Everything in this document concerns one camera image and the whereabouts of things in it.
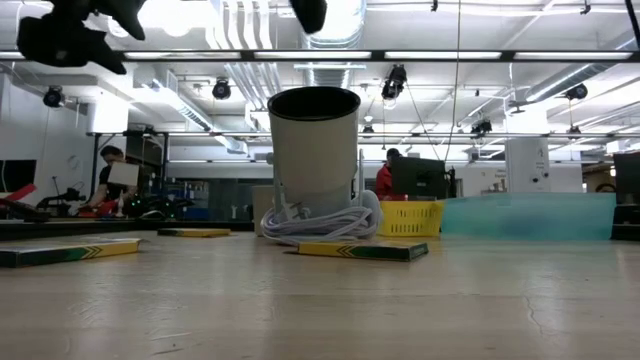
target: wall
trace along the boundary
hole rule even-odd
[[[61,192],[83,182],[81,193],[88,195],[93,142],[86,136],[87,117],[47,108],[41,95],[13,85],[7,75],[0,76],[0,98],[0,159],[37,161],[38,190],[23,201],[35,205],[56,195],[52,176]]]

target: red object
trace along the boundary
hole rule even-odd
[[[93,210],[78,212],[78,217],[104,217],[111,215],[118,208],[118,200],[105,201],[94,212]]]
[[[37,190],[37,188],[36,188],[35,185],[29,184],[29,185],[23,187],[22,189],[13,192],[9,196],[5,197],[5,199],[11,200],[11,201],[22,200],[25,196],[31,194],[32,192],[34,192],[36,190]]]
[[[387,165],[378,170],[378,175],[376,175],[376,195],[378,195],[378,200],[404,201],[407,199],[406,195],[393,193],[391,171]]]

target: box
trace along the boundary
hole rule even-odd
[[[142,239],[76,238],[0,243],[0,267],[25,267],[138,252]]]
[[[334,256],[356,259],[412,261],[429,252],[426,242],[420,241],[345,241],[314,242],[298,245],[298,254]]]

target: security camera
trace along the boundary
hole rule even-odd
[[[564,97],[569,99],[569,101],[571,101],[573,99],[582,100],[582,99],[587,97],[587,94],[589,94],[589,90],[587,89],[587,87],[584,86],[584,84],[580,84],[580,85],[578,85],[576,87],[573,87],[573,88],[569,89],[564,94]]]
[[[400,93],[404,90],[405,82],[407,82],[407,71],[404,69],[404,65],[393,65],[393,69],[391,69],[387,80],[384,82],[382,98],[384,100],[393,100],[400,96]]]
[[[217,100],[226,100],[231,96],[231,88],[229,87],[229,79],[219,77],[213,86],[211,95]]]
[[[65,96],[62,93],[62,87],[50,86],[49,90],[44,94],[42,102],[50,108],[59,108],[64,106]]]

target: yellow basket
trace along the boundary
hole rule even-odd
[[[384,221],[378,228],[382,236],[439,236],[444,202],[381,201]]]

